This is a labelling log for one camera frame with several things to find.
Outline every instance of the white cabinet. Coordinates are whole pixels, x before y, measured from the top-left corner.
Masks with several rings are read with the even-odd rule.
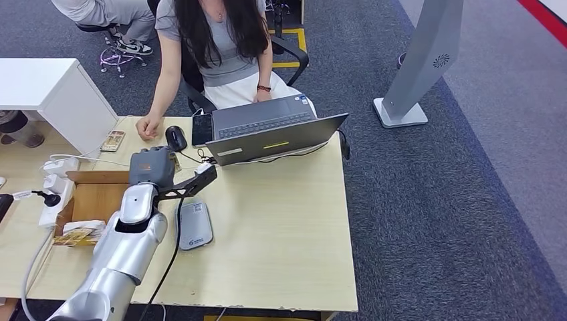
[[[118,120],[77,59],[0,59],[0,110],[37,112],[90,157]]]

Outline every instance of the black office chair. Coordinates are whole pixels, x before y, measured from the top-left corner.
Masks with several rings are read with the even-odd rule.
[[[116,41],[118,40],[112,32],[110,31],[112,28],[118,27],[115,23],[111,23],[106,27],[101,27],[99,25],[83,25],[81,23],[76,23],[77,28],[81,29],[85,32],[101,32],[105,31],[106,35],[104,36],[104,41],[106,41],[106,45],[108,46],[99,57],[99,64],[100,64],[100,71],[107,72],[106,66],[116,67],[118,70],[118,75],[120,78],[124,78],[124,72],[122,71],[121,65],[131,62],[132,60],[138,60],[142,64],[142,67],[147,66],[146,62],[138,55],[134,55],[132,53],[125,53],[118,50],[118,46]]]
[[[159,1],[160,0],[148,0],[148,5],[154,15],[156,14]],[[305,68],[307,68],[309,56],[298,46],[278,37],[272,36],[271,44],[275,54],[288,52],[299,61],[299,68],[288,81],[288,86],[292,86]],[[187,96],[187,104],[193,113],[196,113],[200,108],[202,108],[205,113],[211,113],[213,110],[217,109],[217,107],[201,93],[204,90],[203,77],[199,72],[199,67],[195,59],[186,46],[183,46],[181,49],[181,75],[179,90]]]

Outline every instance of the wooden desk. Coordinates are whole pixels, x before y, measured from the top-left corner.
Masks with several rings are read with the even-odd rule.
[[[134,131],[136,121],[127,118],[118,125],[127,131],[124,142],[117,153],[104,153],[103,159],[128,164],[133,152],[165,144],[163,137],[151,143],[141,141]],[[164,122],[164,128],[176,124],[191,133],[190,118],[166,118]],[[185,152],[197,158],[195,149]],[[3,169],[22,171],[22,165],[7,162],[5,157],[2,155],[0,163]],[[184,170],[176,175],[176,182],[192,177],[197,166],[185,157],[179,160]],[[35,163],[26,164],[26,168]],[[125,168],[98,162],[82,169],[93,167]],[[154,303],[357,311],[338,135],[305,157],[217,170],[218,179],[198,195],[209,208],[215,239],[206,247],[179,252]],[[29,189],[34,182],[4,176],[8,176],[8,184],[18,181],[20,185],[15,189],[7,185],[6,191],[20,190],[24,185]],[[160,204],[169,229],[133,302],[148,302],[171,258],[176,204]],[[44,233],[37,227],[40,205],[41,199],[23,200],[0,225],[0,255],[15,257],[0,266],[0,296],[19,296],[24,267]],[[51,248],[29,297],[65,300],[84,279],[91,256],[91,247]]]

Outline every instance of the small box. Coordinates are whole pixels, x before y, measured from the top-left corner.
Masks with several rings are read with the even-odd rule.
[[[72,171],[67,176],[75,182],[75,191],[69,203],[57,218],[53,235],[54,245],[63,235],[63,226],[69,222],[99,219],[108,223],[115,211],[120,210],[122,196],[128,188],[128,171]],[[95,245],[85,237],[74,245]]]

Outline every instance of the black bracket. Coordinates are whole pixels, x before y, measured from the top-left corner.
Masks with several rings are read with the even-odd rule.
[[[214,165],[207,168],[202,173],[197,173],[195,177],[183,181],[171,188],[159,189],[157,201],[165,201],[168,199],[182,199],[184,197],[193,197],[198,192],[217,179],[217,169]]]

